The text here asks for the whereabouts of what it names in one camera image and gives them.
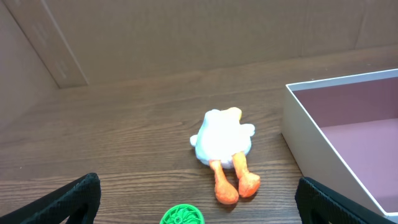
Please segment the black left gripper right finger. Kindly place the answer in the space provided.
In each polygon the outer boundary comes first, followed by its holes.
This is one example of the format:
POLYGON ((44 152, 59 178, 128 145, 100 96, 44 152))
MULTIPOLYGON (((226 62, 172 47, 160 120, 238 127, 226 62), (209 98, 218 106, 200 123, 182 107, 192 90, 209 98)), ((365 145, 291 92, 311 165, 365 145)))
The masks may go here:
POLYGON ((394 224, 309 177, 299 179, 295 201, 303 224, 394 224))

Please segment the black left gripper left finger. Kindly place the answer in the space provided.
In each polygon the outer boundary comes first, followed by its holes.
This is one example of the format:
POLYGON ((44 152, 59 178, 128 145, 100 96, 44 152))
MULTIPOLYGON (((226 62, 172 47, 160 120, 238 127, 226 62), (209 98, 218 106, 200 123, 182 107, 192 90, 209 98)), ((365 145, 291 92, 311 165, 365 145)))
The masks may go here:
POLYGON ((1 223, 93 224, 101 200, 97 174, 89 173, 1 217, 1 223))

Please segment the white plush duck toy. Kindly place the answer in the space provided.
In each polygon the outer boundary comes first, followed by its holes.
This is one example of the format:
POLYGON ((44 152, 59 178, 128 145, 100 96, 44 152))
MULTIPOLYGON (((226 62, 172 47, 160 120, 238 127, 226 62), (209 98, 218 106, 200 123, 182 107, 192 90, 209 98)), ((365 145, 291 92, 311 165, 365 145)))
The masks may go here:
POLYGON ((205 113, 197 134, 190 137, 197 159, 215 174, 215 196, 225 205, 253 196, 261 185, 259 175, 248 169, 246 156, 256 128, 241 124, 241 109, 213 109, 205 113))

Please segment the green plastic spinning top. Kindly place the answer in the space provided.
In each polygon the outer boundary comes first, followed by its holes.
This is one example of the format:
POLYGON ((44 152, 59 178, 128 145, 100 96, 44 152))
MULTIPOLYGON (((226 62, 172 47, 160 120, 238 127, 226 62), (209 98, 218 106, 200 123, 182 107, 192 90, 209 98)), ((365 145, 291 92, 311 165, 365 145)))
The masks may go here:
POLYGON ((168 209, 160 224, 205 224, 202 212, 190 204, 178 204, 168 209))

